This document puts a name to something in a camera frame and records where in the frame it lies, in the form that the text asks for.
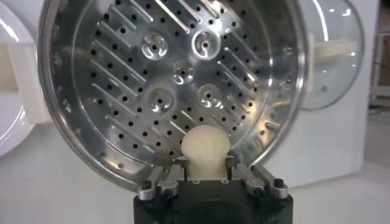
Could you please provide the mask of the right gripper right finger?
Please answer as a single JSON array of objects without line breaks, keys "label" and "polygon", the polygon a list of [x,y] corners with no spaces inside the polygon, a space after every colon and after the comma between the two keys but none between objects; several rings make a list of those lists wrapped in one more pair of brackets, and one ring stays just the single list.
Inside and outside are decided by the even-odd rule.
[{"label": "right gripper right finger", "polygon": [[225,158],[225,169],[228,180],[241,180],[246,192],[250,195],[267,194],[284,200],[288,197],[288,186],[283,179],[275,178],[263,166],[247,166],[232,153]]}]

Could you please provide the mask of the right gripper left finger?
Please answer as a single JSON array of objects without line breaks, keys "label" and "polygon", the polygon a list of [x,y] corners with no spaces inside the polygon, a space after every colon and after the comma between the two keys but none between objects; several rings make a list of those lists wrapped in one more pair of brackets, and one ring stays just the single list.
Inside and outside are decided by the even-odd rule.
[{"label": "right gripper left finger", "polygon": [[179,192],[179,181],[186,181],[185,156],[174,159],[169,169],[154,167],[146,181],[138,186],[138,198],[141,201],[150,201],[157,196],[158,192],[164,197],[173,198]]}]

